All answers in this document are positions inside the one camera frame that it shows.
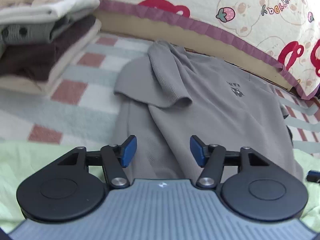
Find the red cartoon print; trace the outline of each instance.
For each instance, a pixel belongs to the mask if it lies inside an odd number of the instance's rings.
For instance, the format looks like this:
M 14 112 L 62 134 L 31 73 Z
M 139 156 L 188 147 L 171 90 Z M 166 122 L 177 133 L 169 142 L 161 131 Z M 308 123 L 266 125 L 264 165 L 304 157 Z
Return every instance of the red cartoon print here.
M 319 48 L 320 46 L 320 40 L 317 41 L 317 43 L 315 44 L 315 46 L 312 49 L 312 52 L 310 54 L 310 61 L 313 64 L 313 66 L 316 68 L 316 74 L 318 77 L 320 77 L 319 74 L 319 70 L 320 70 L 320 59 L 318 59 L 316 57 L 316 50 Z
M 190 17 L 190 10 L 188 7 L 184 5 L 176 5 L 174 6 L 172 3 L 166 0 L 144 0 L 139 5 L 148 6 L 151 8 L 161 9 L 167 12 L 177 13 L 182 12 L 182 16 Z
M 296 59 L 302 56 L 303 51 L 304 47 L 302 45 L 300 45 L 297 41 L 291 41 L 280 52 L 278 61 L 284 65 L 285 58 L 290 52 L 292 52 L 290 59 L 287 65 L 285 66 L 285 69 L 289 70 L 289 68 L 294 64 Z
M 224 7 L 219 9 L 216 18 L 222 21 L 223 23 L 226 23 L 228 21 L 231 21 L 235 17 L 235 15 L 236 13 L 232 8 Z

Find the gray t-shirt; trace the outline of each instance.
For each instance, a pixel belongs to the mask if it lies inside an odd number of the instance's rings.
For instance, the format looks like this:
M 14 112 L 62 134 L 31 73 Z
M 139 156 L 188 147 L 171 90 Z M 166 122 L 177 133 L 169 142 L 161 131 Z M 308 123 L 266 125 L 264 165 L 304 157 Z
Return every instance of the gray t-shirt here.
M 239 151 L 250 146 L 302 179 L 273 87 L 221 59 L 186 52 L 164 41 L 128 63 L 115 93 L 124 95 L 113 143 L 129 135 L 138 149 L 125 169 L 134 178 L 195 181 L 202 169 L 190 136 Z

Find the folded brown towel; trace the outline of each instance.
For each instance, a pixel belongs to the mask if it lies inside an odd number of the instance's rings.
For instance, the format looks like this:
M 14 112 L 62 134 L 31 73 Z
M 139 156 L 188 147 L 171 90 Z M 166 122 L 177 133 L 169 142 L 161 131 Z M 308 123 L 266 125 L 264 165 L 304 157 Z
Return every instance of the folded brown towel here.
M 96 18 L 89 15 L 68 28 L 51 43 L 8 46 L 0 59 L 0 76 L 15 74 L 35 81 L 47 81 L 59 58 L 84 36 Z

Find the strawberry print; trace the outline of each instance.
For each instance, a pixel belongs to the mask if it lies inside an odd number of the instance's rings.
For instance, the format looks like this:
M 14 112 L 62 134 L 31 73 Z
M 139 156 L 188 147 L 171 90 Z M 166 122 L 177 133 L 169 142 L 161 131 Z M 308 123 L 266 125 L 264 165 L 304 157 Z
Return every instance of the strawberry print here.
M 231 21 L 235 17 L 235 15 L 236 13 L 232 8 L 223 7 L 219 9 L 216 18 L 222 21 L 223 23 L 226 23 L 228 21 Z
M 308 12 L 308 21 L 311 23 L 313 20 L 314 20 L 313 13 L 312 12 Z

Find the light green blanket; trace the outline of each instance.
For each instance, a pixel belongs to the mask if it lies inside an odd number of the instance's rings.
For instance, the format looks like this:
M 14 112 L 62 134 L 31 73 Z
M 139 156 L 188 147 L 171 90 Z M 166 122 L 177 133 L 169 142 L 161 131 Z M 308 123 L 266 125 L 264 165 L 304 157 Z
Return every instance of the light green blanket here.
M 24 220 L 16 200 L 19 184 L 77 146 L 66 147 L 30 142 L 0 143 L 0 227 L 5 232 L 10 232 Z M 89 172 L 103 179 L 101 167 L 90 167 Z
M 310 170 L 320 171 L 320 159 L 298 149 L 294 149 L 294 158 L 302 166 L 304 178 Z M 309 199 L 300 219 L 309 228 L 320 232 L 320 185 L 307 181 L 304 181 L 304 185 L 307 187 Z
M 10 232 L 24 219 L 16 200 L 19 184 L 76 146 L 30 142 L 0 143 L 0 227 L 5 232 Z M 294 157 L 302 166 L 304 177 L 309 170 L 320 171 L 320 159 L 297 149 L 294 150 Z M 103 180 L 101 167 L 90 167 L 89 172 Z M 308 227 L 319 232 L 320 185 L 309 182 L 305 182 L 305 185 L 309 192 L 309 200 L 301 220 Z

